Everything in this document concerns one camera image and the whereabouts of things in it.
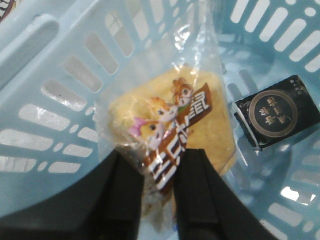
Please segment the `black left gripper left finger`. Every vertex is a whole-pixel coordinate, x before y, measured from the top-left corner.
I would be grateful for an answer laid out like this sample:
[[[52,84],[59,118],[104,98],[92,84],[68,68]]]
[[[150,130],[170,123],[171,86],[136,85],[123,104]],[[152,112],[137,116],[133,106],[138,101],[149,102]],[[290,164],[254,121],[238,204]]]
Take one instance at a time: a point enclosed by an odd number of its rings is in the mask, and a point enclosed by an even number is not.
[[[0,219],[2,240],[135,240],[144,178],[112,151],[58,194]]]

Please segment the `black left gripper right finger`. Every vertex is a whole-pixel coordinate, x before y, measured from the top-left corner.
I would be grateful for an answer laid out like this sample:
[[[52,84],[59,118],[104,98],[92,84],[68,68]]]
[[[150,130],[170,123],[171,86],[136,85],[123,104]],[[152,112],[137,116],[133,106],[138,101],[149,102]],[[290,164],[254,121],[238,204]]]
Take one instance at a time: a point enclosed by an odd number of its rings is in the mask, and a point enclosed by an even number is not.
[[[187,149],[174,177],[180,240],[274,240],[213,168],[203,149]]]

